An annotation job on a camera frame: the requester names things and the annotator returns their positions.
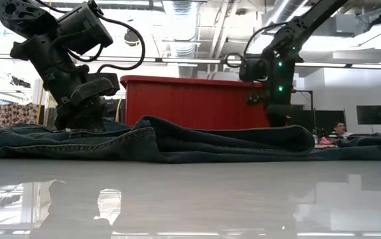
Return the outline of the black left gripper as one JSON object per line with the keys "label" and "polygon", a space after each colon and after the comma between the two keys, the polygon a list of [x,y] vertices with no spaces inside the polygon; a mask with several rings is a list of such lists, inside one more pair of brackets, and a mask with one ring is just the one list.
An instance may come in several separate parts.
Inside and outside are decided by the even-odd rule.
{"label": "black left gripper", "polygon": [[[10,57],[30,61],[59,104],[70,101],[75,88],[85,83],[86,65],[76,66],[66,49],[49,35],[35,35],[23,42],[14,42]],[[54,125],[57,129],[105,130],[100,98],[84,100],[78,106],[57,106]]]}

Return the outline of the black thin pole stand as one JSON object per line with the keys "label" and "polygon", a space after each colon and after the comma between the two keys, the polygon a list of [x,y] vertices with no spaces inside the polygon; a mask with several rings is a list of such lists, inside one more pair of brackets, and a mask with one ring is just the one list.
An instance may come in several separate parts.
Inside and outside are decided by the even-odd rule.
{"label": "black thin pole stand", "polygon": [[313,129],[316,127],[316,118],[315,118],[315,108],[314,108],[314,97],[313,97],[313,91],[312,90],[296,90],[296,89],[292,89],[292,93],[297,93],[299,92],[300,94],[302,94],[303,96],[304,93],[308,93],[310,95],[310,100],[309,100],[309,103],[310,103],[310,111],[311,111],[311,114],[312,114],[312,118],[313,118]]}

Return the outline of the dark blue denim jeans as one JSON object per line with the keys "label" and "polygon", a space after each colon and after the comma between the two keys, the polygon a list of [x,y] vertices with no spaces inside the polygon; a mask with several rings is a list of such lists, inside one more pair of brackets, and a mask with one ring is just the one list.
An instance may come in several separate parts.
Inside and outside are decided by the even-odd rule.
{"label": "dark blue denim jeans", "polygon": [[0,127],[0,159],[112,160],[148,163],[268,161],[381,161],[381,137],[340,139],[315,149],[299,125],[242,130],[198,130],[145,116],[133,127],[105,122],[105,131],[51,130],[19,123]]}

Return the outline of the smooth silver ventilation duct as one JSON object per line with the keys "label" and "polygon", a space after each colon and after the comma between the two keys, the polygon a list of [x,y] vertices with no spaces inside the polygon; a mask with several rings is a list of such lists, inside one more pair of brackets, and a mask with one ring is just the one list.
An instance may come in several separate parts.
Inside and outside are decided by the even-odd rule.
{"label": "smooth silver ventilation duct", "polygon": [[303,12],[308,2],[310,0],[275,0],[273,9],[263,16],[264,26],[292,20]]}

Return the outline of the dark wide partition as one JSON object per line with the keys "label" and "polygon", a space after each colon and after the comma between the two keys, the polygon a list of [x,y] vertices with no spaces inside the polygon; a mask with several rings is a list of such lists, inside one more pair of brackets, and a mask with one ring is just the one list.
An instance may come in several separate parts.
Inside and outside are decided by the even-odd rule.
{"label": "dark wide partition", "polygon": [[332,131],[336,123],[344,123],[345,115],[343,111],[329,110],[297,110],[294,111],[287,123],[289,125],[300,125],[309,131],[314,129],[325,129]]}

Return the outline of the black cabinet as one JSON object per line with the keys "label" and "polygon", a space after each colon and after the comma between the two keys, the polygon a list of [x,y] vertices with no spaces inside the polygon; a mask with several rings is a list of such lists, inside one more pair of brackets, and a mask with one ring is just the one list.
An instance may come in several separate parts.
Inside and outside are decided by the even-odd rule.
{"label": "black cabinet", "polygon": [[123,123],[125,119],[125,99],[106,100],[105,118]]}

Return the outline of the red plastic laundry bin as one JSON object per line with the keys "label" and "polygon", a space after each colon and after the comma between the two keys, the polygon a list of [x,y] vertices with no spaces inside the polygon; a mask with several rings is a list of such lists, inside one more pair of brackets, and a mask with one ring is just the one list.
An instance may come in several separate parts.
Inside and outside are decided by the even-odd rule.
{"label": "red plastic laundry bin", "polygon": [[250,84],[239,81],[159,76],[122,76],[125,123],[155,116],[191,129],[269,127],[264,106],[248,106]]}

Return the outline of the floral patterned cloth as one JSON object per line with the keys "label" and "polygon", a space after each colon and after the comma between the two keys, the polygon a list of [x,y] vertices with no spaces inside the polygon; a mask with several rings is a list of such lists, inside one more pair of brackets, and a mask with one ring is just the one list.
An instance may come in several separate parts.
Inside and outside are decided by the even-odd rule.
{"label": "floral patterned cloth", "polygon": [[33,103],[2,105],[0,107],[0,127],[10,127],[18,123],[37,124],[37,113],[38,106]]}

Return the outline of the ribbed silver ventilation duct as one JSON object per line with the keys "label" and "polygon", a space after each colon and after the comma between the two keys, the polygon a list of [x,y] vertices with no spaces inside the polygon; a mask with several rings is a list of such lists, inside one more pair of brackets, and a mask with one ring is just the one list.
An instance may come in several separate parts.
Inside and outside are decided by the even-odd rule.
{"label": "ribbed silver ventilation duct", "polygon": [[174,18],[173,39],[175,56],[194,58],[196,55],[196,34],[198,3],[193,1],[171,1],[171,14]]}

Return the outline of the black wall monitor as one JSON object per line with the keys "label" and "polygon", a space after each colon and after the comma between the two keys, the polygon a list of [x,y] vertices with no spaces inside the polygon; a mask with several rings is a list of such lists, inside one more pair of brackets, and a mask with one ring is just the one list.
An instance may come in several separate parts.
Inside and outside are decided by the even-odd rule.
{"label": "black wall monitor", "polygon": [[358,125],[381,125],[381,106],[357,106]]}

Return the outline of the person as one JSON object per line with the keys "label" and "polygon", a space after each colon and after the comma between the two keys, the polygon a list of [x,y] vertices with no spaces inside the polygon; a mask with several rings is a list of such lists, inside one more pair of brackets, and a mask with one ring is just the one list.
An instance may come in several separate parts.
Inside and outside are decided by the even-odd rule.
{"label": "person", "polygon": [[336,135],[339,139],[344,139],[352,135],[352,133],[349,133],[346,130],[346,126],[343,122],[339,122],[336,124],[336,126],[333,129],[333,133]]}

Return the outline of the long ceiling light bar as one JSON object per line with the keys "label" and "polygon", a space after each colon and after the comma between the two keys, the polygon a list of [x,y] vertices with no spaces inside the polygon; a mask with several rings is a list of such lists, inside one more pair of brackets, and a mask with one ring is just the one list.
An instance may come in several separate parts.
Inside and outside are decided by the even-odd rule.
{"label": "long ceiling light bar", "polygon": [[[9,54],[0,54],[0,59],[10,60]],[[100,56],[95,62],[98,63],[135,63],[138,57],[114,57]],[[145,58],[144,63],[178,63],[178,64],[226,64],[224,59],[205,59],[205,58]],[[305,68],[353,68],[381,70],[381,64],[353,64],[353,63],[332,63],[332,62],[297,62],[296,67]]]}

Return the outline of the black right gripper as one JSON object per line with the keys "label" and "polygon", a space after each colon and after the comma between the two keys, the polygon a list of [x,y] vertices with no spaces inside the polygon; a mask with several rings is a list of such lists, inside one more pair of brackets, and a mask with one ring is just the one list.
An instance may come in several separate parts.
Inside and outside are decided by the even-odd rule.
{"label": "black right gripper", "polygon": [[287,115],[291,113],[292,78],[268,78],[266,114],[270,127],[285,127]]}

